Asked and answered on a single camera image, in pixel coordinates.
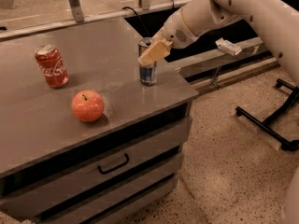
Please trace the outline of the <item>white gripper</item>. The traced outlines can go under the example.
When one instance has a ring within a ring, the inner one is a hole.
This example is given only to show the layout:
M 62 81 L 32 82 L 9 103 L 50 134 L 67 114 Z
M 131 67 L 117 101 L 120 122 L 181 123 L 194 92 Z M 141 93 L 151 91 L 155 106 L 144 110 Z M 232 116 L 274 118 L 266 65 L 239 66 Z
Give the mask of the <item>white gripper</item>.
M 158 62 L 170 54 L 171 47 L 185 49 L 194 43 L 195 35 L 184 20 L 183 10 L 174 12 L 164 23 L 164 26 L 153 36 L 155 42 L 151 44 L 138 58 L 143 66 Z

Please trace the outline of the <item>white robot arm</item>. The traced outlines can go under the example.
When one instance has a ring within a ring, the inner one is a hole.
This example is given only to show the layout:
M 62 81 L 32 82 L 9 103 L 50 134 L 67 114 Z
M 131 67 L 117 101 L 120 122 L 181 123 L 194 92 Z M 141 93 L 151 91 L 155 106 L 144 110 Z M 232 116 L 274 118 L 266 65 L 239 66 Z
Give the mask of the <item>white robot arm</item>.
M 138 58 L 146 67 L 184 49 L 201 35 L 244 20 L 285 69 L 299 83 L 299 13 L 281 0 L 192 0 L 173 13 Z

